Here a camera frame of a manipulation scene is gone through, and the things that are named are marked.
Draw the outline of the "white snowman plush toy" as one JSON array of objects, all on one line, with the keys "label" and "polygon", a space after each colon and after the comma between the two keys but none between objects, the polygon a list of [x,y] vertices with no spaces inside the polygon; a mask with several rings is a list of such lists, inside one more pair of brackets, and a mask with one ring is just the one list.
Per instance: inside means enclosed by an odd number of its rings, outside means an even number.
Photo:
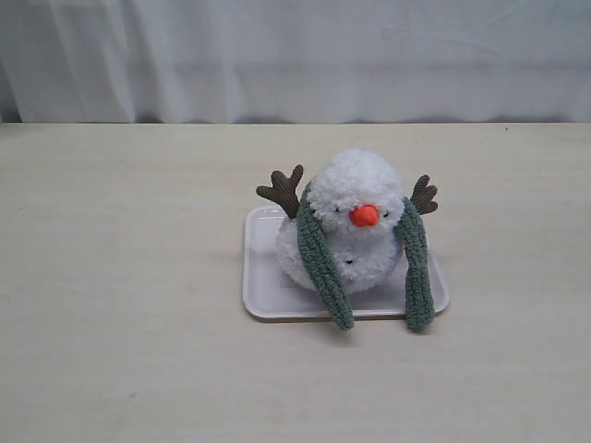
[{"label": "white snowman plush toy", "polygon": [[[297,285],[317,291],[304,272],[296,245],[296,214],[305,190],[297,188],[304,174],[296,165],[286,174],[276,170],[256,193],[278,205],[284,213],[275,241],[282,271]],[[309,202],[327,235],[329,249],[344,275],[345,287],[360,293],[384,281],[398,264],[403,251],[392,239],[400,220],[404,183],[394,167],[379,154],[350,149],[331,157],[306,184]]]}]

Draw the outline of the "white curtain backdrop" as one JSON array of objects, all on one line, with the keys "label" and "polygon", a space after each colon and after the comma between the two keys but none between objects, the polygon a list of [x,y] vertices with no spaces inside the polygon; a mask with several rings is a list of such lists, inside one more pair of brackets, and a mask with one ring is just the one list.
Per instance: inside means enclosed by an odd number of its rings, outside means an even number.
[{"label": "white curtain backdrop", "polygon": [[586,1],[5,1],[6,123],[586,122]]}]

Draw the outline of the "white plastic tray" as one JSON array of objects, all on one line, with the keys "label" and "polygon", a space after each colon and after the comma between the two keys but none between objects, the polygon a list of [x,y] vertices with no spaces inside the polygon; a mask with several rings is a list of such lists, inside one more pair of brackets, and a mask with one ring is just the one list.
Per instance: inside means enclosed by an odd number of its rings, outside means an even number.
[{"label": "white plastic tray", "polygon": [[[318,295],[293,282],[276,262],[275,238],[283,218],[276,205],[257,207],[246,216],[243,305],[252,317],[271,323],[330,320]],[[404,317],[406,272],[407,260],[402,257],[387,280],[351,294],[355,320]]]}]

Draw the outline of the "green fuzzy scarf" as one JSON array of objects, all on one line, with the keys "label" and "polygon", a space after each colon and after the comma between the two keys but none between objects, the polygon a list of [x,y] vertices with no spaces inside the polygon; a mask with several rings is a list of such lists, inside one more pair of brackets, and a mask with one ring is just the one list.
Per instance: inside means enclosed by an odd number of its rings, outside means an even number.
[{"label": "green fuzzy scarf", "polygon": [[[430,177],[421,175],[412,195],[403,198],[403,213],[392,228],[392,239],[404,252],[407,271],[404,280],[404,314],[408,329],[426,329],[435,317],[433,295],[428,271],[428,241],[421,217],[438,208],[434,201],[438,188]],[[320,300],[339,329],[349,330],[354,324],[351,291],[345,287],[344,275],[338,270],[337,260],[329,249],[327,235],[309,202],[311,185],[307,185],[295,218],[296,245],[304,272],[311,279]]]}]

